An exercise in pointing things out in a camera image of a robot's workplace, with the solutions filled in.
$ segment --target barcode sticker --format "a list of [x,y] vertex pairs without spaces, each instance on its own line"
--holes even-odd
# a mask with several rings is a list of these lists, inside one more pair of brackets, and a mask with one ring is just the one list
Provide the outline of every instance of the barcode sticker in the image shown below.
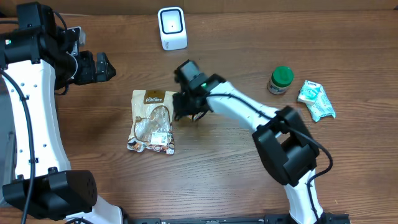
[[167,145],[167,133],[152,133],[150,144]]

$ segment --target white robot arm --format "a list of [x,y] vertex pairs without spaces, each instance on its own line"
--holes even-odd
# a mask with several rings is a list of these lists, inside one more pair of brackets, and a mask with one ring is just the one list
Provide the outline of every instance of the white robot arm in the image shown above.
[[[258,126],[266,125],[270,120],[259,116],[257,112],[255,112],[252,108],[249,108],[242,101],[239,101],[236,98],[222,96],[224,94],[233,95],[242,99],[251,106],[255,107],[255,109],[262,111],[270,118],[273,118],[276,115],[275,112],[278,111],[276,108],[262,105],[247,97],[235,89],[230,82],[220,83],[214,87],[214,89],[210,91],[210,95],[213,96],[206,98],[210,109],[216,114],[238,120],[240,126],[244,129],[248,129],[251,134],[257,131]],[[298,224],[313,224],[317,221],[316,217],[314,216],[314,212],[312,211],[310,197],[308,196],[307,191],[307,182],[309,178],[314,175],[315,169],[308,171],[303,177],[301,177],[295,187],[291,186],[290,184],[284,185],[287,199],[289,200],[290,204],[290,216]],[[318,217],[321,217],[323,210],[318,202],[314,181],[312,181],[311,185],[311,193],[313,202],[315,204],[315,209],[317,210]]]
[[16,181],[3,185],[3,197],[24,211],[22,223],[29,214],[122,224],[122,209],[97,194],[91,172],[71,170],[54,101],[54,90],[65,87],[66,93],[70,83],[106,82],[116,71],[104,53],[97,54],[95,65],[91,52],[80,52],[84,32],[80,27],[67,29],[61,17],[64,28],[57,27],[56,12],[50,7],[33,2],[18,5],[17,13],[19,28],[0,35],[0,72],[11,99],[17,135]]
[[[318,202],[313,181],[318,147],[324,148],[312,139],[295,110],[286,107],[279,111],[258,103],[224,78],[216,74],[207,77],[190,60],[176,69],[175,81],[181,85],[181,93],[174,95],[175,119],[186,115],[200,119],[212,111],[238,120],[252,134],[268,173],[284,186],[290,204],[289,223],[325,221],[326,214]],[[279,144],[277,137],[287,133],[290,137]]]

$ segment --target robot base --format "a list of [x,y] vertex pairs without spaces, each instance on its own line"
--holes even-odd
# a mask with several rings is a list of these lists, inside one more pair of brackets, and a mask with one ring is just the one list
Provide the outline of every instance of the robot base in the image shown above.
[[[350,224],[348,215],[323,213],[322,224]],[[264,218],[194,218],[161,220],[159,218],[131,219],[128,224],[297,224],[289,214],[266,215]]]

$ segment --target food package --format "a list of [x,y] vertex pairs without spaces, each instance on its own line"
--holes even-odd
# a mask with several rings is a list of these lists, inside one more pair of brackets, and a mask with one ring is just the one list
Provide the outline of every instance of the food package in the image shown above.
[[131,99],[132,128],[127,148],[174,154],[172,134],[173,94],[162,90],[134,90]]

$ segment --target wood grain surface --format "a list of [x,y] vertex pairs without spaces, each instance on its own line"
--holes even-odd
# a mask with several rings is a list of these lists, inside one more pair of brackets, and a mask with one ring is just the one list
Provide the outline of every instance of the wood grain surface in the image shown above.
[[[1,0],[0,11],[16,16],[16,5],[32,0]],[[284,12],[337,10],[393,10],[397,0],[38,0],[61,13],[83,15],[157,14],[163,7],[178,6],[185,13]]]
[[[249,133],[233,120],[209,114],[198,123],[175,123],[173,156],[126,149],[132,91],[178,91],[173,70],[189,58],[257,101],[302,110],[313,137],[335,160],[331,172],[316,181],[325,211],[348,213],[355,224],[398,222],[396,11],[188,14],[188,48],[172,52],[162,50],[156,16],[66,21],[84,28],[85,49],[106,52],[118,74],[57,96],[63,146],[73,169],[92,171],[100,195],[132,217],[289,212],[282,186],[263,168]],[[290,66],[295,79],[286,94],[275,96],[266,83],[280,65]],[[324,86],[336,119],[315,123],[296,102],[304,80]],[[328,164],[323,154],[317,161],[317,170]],[[14,208],[0,209],[0,223],[20,218]]]

